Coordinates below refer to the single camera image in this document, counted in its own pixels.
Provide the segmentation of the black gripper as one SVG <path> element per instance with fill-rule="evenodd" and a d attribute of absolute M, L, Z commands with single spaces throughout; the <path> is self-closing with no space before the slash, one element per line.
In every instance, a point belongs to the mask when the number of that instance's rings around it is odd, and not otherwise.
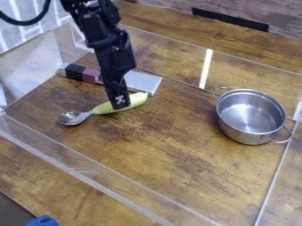
<path fill-rule="evenodd" d="M 96 50 L 96 59 L 112 108 L 124 109 L 131 105 L 124 75 L 136 67 L 130 35 L 124 29 L 118 30 L 114 43 Z"/>

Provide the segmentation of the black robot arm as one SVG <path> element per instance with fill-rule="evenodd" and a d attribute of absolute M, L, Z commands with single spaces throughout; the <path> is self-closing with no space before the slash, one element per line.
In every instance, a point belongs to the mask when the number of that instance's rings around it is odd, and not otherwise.
<path fill-rule="evenodd" d="M 131 105 L 124 76 L 136 68 L 128 32 L 118 27 L 120 15 L 111 0 L 60 0 L 95 50 L 108 100 L 115 110 Z"/>

